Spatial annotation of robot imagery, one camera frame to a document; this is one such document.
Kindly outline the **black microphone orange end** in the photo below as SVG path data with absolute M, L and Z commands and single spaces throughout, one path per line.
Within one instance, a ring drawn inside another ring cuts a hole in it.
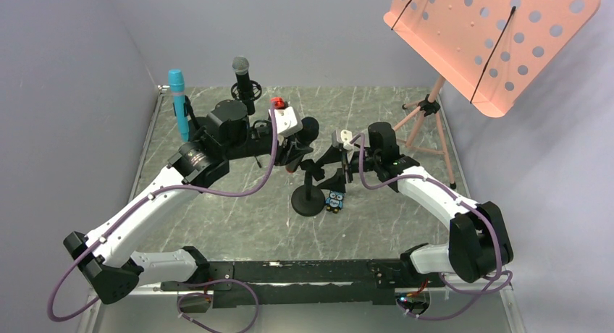
M 299 141 L 303 146 L 310 146 L 319 136 L 319 122 L 314 117 L 304 117 L 302 120 L 303 129 L 296 133 Z M 294 173 L 297 170 L 286 170 L 289 173 Z

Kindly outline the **black round-base phone stand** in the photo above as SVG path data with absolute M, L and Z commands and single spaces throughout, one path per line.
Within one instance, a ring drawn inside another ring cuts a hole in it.
M 318 167 L 312 159 L 308 159 L 300 163 L 300 168 L 304 171 L 303 184 L 291 195 L 291 206 L 301 216 L 316 216 L 324 208 L 325 201 L 321 189 L 314 186 L 314 175 L 320 174 L 321 167 Z

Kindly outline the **black microphone silver head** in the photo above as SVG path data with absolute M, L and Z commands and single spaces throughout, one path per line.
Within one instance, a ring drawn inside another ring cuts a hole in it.
M 235 100 L 242 101 L 247 108 L 248 115 L 255 113 L 254 101 L 256 100 L 253 83 L 251 82 L 248 70 L 249 61 L 244 56 L 236 56 L 232 60 L 232 68 L 235 73 L 235 88 L 231 89 L 231 94 Z

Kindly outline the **blue toy microphone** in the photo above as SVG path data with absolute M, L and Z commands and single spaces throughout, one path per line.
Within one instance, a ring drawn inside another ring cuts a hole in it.
M 180 132 L 182 141 L 188 142 L 190 138 L 190 127 L 188 111 L 185 106 L 185 80 L 182 71 L 180 69 L 171 69 L 168 71 L 168 82 L 173 98 L 173 109 L 177 120 L 177 129 Z

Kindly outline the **black tripod shock mount stand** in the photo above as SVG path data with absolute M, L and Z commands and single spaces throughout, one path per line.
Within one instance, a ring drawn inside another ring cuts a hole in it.
M 230 89 L 231 96 L 235 100 L 251 102 L 260 99 L 262 91 L 261 85 L 254 80 L 249 83 L 235 83 Z

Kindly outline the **black round-base mic stand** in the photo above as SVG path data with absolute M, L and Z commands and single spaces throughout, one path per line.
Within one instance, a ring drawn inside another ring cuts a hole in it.
M 185 96 L 184 106 L 186 119 L 188 120 L 189 127 L 188 140 L 192 140 L 201 128 L 201 125 L 199 122 L 199 118 L 195 115 L 194 109 L 188 96 Z

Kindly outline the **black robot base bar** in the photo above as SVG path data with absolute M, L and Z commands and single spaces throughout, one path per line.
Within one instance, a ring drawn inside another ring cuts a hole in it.
M 441 284 L 399 258 L 302 261 L 212 261 L 209 284 L 167 281 L 165 292 L 207 291 L 213 308 L 314 303 L 393 305 L 396 295 Z

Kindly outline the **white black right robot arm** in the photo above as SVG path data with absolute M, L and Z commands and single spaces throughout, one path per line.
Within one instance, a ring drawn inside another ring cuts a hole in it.
M 387 122 L 375 122 L 366 134 L 348 130 L 332 133 L 329 152 L 317 166 L 341 164 L 334 179 L 322 183 L 339 193 L 358 175 L 369 190 L 388 187 L 425 208 L 446 228 L 445 244 L 423 243 L 400 256 L 401 274 L 424 279 L 429 274 L 454 274 L 464 282 L 494 280 L 513 260 L 505 222 L 493 202 L 478 203 L 435 179 L 410 156 L 400 152 L 395 131 Z

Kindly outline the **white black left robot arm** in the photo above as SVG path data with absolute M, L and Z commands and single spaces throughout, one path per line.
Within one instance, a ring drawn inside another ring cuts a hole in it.
M 249 120 L 243 102 L 221 101 L 195 120 L 194 136 L 145 190 L 100 227 L 69 234 L 64 246 L 107 305 L 147 284 L 207 282 L 210 264 L 193 246 L 166 253 L 142 253 L 138 246 L 175 210 L 202 193 L 212 193 L 212 185 L 229 172 L 232 160 L 268 155 L 271 167 L 289 167 L 311 152 L 318 135 L 318 121 L 300 117 L 281 98 L 273 98 L 269 116 L 255 122 Z

